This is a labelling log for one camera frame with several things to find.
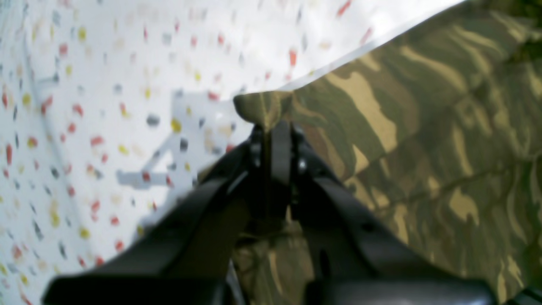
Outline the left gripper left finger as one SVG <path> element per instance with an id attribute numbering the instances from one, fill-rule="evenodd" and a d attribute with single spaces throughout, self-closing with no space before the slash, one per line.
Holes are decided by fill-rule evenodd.
<path id="1" fill-rule="evenodd" d="M 137 243 L 87 272 L 52 280 L 45 305 L 233 305 L 230 257 L 261 193 L 264 132 L 215 164 Z"/>

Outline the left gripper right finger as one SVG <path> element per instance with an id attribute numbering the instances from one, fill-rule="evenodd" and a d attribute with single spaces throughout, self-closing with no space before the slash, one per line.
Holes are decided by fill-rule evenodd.
<path id="1" fill-rule="evenodd" d="M 271 130 L 271 214 L 288 209 L 313 259 L 306 305 L 496 304 L 484 281 L 444 272 L 396 238 L 283 120 Z"/>

